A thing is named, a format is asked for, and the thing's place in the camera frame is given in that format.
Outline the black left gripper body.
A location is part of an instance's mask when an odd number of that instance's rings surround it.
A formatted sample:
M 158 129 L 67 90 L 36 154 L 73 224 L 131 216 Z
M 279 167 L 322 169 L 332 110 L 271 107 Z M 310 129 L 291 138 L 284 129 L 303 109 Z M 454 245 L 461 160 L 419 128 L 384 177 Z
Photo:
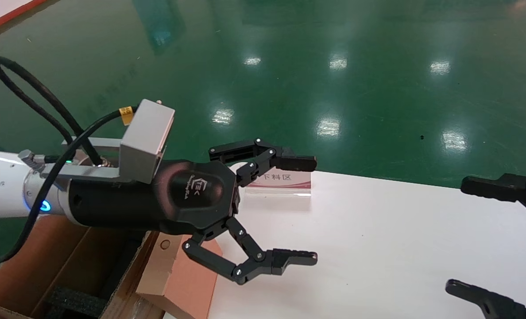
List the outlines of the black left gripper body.
M 237 212 L 236 175 L 219 161 L 162 161 L 151 183 L 72 180 L 71 220 L 82 226 L 219 236 Z

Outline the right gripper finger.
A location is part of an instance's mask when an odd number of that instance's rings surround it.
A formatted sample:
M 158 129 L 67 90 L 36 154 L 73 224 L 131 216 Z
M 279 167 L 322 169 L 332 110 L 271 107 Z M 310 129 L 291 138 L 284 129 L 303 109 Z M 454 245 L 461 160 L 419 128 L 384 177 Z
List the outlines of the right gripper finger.
M 487 289 L 449 279 L 445 291 L 477 305 L 486 319 L 526 319 L 526 306 Z
M 496 180 L 466 176 L 461 192 L 504 202 L 520 202 L 526 208 L 526 176 L 503 174 Z

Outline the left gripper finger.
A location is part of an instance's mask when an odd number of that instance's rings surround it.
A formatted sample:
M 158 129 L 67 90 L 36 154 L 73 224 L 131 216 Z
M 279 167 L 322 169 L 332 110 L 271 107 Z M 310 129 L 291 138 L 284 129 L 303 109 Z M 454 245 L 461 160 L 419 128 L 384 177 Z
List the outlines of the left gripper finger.
M 317 168 L 316 157 L 297 155 L 288 147 L 277 147 L 261 139 L 211 147 L 209 159 L 225 165 L 243 162 L 235 172 L 240 187 L 310 187 L 309 174 Z
M 229 232 L 248 257 L 239 265 L 202 247 L 204 241 L 212 240 L 225 231 Z M 235 217 L 216 224 L 207 233 L 194 233 L 182 244 L 182 249 L 189 259 L 238 285 L 259 275 L 281 276 L 289 265 L 314 266 L 318 262 L 316 252 L 289 249 L 263 251 Z

